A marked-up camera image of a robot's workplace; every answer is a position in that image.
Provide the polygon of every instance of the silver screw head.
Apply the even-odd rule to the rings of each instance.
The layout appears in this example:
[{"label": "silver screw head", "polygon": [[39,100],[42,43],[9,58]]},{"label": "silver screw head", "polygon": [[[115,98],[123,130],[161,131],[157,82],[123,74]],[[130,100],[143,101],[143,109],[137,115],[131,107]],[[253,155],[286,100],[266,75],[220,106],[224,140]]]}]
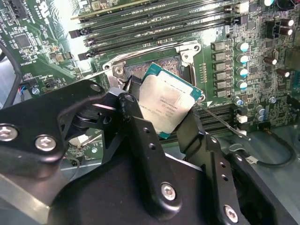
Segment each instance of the silver screw head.
[{"label": "silver screw head", "polygon": [[274,103],[277,102],[277,99],[276,99],[275,97],[270,97],[269,102],[270,102],[271,104],[274,104]]},{"label": "silver screw head", "polygon": [[176,192],[175,192],[174,188],[169,184],[162,184],[161,193],[169,201],[174,200],[176,197]]},{"label": "silver screw head", "polygon": [[41,136],[36,139],[35,145],[42,151],[51,151],[56,147],[56,141],[49,136]]},{"label": "silver screw head", "polygon": [[92,88],[94,91],[100,92],[101,88],[100,86],[96,85],[96,84],[91,84],[90,88]]},{"label": "silver screw head", "polygon": [[0,141],[9,142],[18,136],[18,131],[10,126],[0,126]]},{"label": "silver screw head", "polygon": [[34,94],[34,95],[38,95],[39,94],[39,89],[38,88],[33,88],[31,90],[31,93]]},{"label": "silver screw head", "polygon": [[92,148],[92,153],[96,153],[97,151],[98,151],[98,149]]},{"label": "silver screw head", "polygon": [[224,211],[226,216],[234,223],[237,223],[239,221],[238,215],[236,212],[231,208],[229,205],[224,206]]}]

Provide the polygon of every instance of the white printed label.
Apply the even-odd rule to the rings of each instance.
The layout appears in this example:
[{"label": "white printed label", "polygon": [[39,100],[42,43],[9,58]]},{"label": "white printed label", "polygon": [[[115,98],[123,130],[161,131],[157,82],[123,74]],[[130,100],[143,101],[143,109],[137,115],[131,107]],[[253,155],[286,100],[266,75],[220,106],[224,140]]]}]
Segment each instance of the white printed label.
[{"label": "white printed label", "polygon": [[250,164],[256,164],[258,159],[253,157],[253,156],[249,156],[247,158],[245,158]]}]

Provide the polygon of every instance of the green circuit board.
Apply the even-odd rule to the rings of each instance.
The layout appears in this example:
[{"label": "green circuit board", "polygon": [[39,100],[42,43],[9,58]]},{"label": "green circuit board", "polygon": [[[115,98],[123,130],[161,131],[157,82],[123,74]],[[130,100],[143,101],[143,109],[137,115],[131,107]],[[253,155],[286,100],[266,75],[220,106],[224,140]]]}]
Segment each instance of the green circuit board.
[{"label": "green circuit board", "polygon": [[[294,35],[270,38],[267,23],[293,19],[295,33],[300,7],[295,4],[283,11],[275,3],[267,7],[256,0],[0,0],[0,40],[20,62],[23,84],[33,97],[100,72],[120,54],[196,41],[201,50],[193,61],[196,86],[206,96],[203,104],[235,126],[234,109],[228,107],[239,97],[248,108],[247,131],[255,131],[261,122],[256,118],[258,105],[273,126],[294,122],[286,104],[294,71],[288,78],[276,73],[286,68],[285,50],[293,48]],[[242,52],[239,43],[248,43],[248,49]],[[239,62],[241,54],[249,61]],[[277,64],[266,63],[265,57],[276,58]],[[179,76],[190,75],[175,48],[128,59],[124,70],[142,74],[150,62]],[[241,77],[239,68],[247,69],[248,76]],[[92,80],[110,87],[105,74]],[[241,80],[246,89],[240,88]],[[228,131],[209,120],[203,116],[212,134]],[[91,130],[87,136],[97,133]],[[67,154],[99,159],[102,149],[100,137],[84,148],[71,146]]]}]

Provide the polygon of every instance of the electrolytic capacitor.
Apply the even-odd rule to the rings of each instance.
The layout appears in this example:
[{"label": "electrolytic capacitor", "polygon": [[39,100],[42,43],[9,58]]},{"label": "electrolytic capacitor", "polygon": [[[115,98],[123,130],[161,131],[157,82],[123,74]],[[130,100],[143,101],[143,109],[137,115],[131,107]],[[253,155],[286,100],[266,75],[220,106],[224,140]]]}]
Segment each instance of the electrolytic capacitor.
[{"label": "electrolytic capacitor", "polygon": [[261,6],[270,6],[273,4],[273,2],[274,2],[274,0],[260,0],[259,3]]},{"label": "electrolytic capacitor", "polygon": [[245,82],[244,80],[239,80],[239,81],[236,83],[236,86],[237,86],[238,88],[241,88],[241,89],[243,90],[243,89],[246,89],[246,88],[247,88],[248,84],[247,84],[247,82]]},{"label": "electrolytic capacitor", "polygon": [[247,42],[239,42],[236,45],[236,49],[242,52],[248,51],[248,48],[249,48],[249,44]]},{"label": "electrolytic capacitor", "polygon": [[258,105],[255,110],[257,111],[257,113],[259,115],[265,115],[266,114],[266,110],[261,105]]},{"label": "electrolytic capacitor", "polygon": [[280,25],[285,26],[285,27],[291,27],[294,25],[294,20],[292,19],[281,19],[280,20]]},{"label": "electrolytic capacitor", "polygon": [[276,65],[276,63],[277,63],[277,59],[274,59],[274,58],[271,58],[271,57],[265,57],[265,58],[263,59],[263,61],[264,61],[265,63],[270,64],[270,65]]},{"label": "electrolytic capacitor", "polygon": [[235,97],[233,101],[236,105],[242,105],[243,104],[243,101],[239,97]]},{"label": "electrolytic capacitor", "polygon": [[279,33],[281,35],[290,36],[293,33],[293,30],[290,28],[280,27]]},{"label": "electrolytic capacitor", "polygon": [[288,78],[290,76],[290,71],[288,71],[287,69],[277,69],[276,73],[282,77]]},{"label": "electrolytic capacitor", "polygon": [[264,121],[264,115],[260,115],[260,114],[256,114],[255,115],[255,117],[257,118],[257,120],[259,121],[259,122],[263,122]]},{"label": "electrolytic capacitor", "polygon": [[246,55],[240,54],[236,57],[236,61],[244,64],[249,61],[249,57]]}]

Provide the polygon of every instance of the wire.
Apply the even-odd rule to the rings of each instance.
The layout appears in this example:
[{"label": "wire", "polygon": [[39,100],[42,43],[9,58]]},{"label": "wire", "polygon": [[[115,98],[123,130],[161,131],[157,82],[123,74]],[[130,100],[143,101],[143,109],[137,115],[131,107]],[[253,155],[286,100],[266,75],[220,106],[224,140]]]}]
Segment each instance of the wire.
[{"label": "wire", "polygon": [[2,60],[4,60],[5,56],[6,56],[6,55],[5,55],[3,52],[1,52],[1,54],[0,54],[0,62],[1,62]]},{"label": "wire", "polygon": [[8,60],[12,64],[14,71],[15,71],[15,80],[14,83],[10,89],[10,92],[8,94],[8,97],[3,105],[3,109],[11,106],[14,103],[15,96],[18,93],[19,84],[22,79],[22,73],[21,73],[21,66],[20,64],[15,60],[13,55],[10,53],[10,51],[4,46],[4,44],[0,41],[0,49],[2,52],[7,56]]},{"label": "wire", "polygon": [[264,163],[262,161],[257,161],[258,165],[268,167],[268,168],[280,168],[280,167],[287,166],[287,165],[291,164],[293,161],[295,161],[295,159],[297,158],[297,152],[288,142],[283,140],[277,134],[271,132],[268,128],[265,128],[264,131],[267,134],[271,135],[277,142],[279,142],[284,147],[286,147],[288,149],[288,151],[290,152],[290,157],[285,162],[278,163],[278,164],[271,164],[271,163]]},{"label": "wire", "polygon": [[66,156],[65,159],[68,159],[68,160],[73,160],[77,163],[77,168],[76,168],[76,171],[75,173],[70,177],[70,181],[74,180],[75,177],[78,175],[78,172],[79,172],[79,169],[80,169],[80,162],[77,158],[74,158],[74,157],[69,157],[69,156]]}]

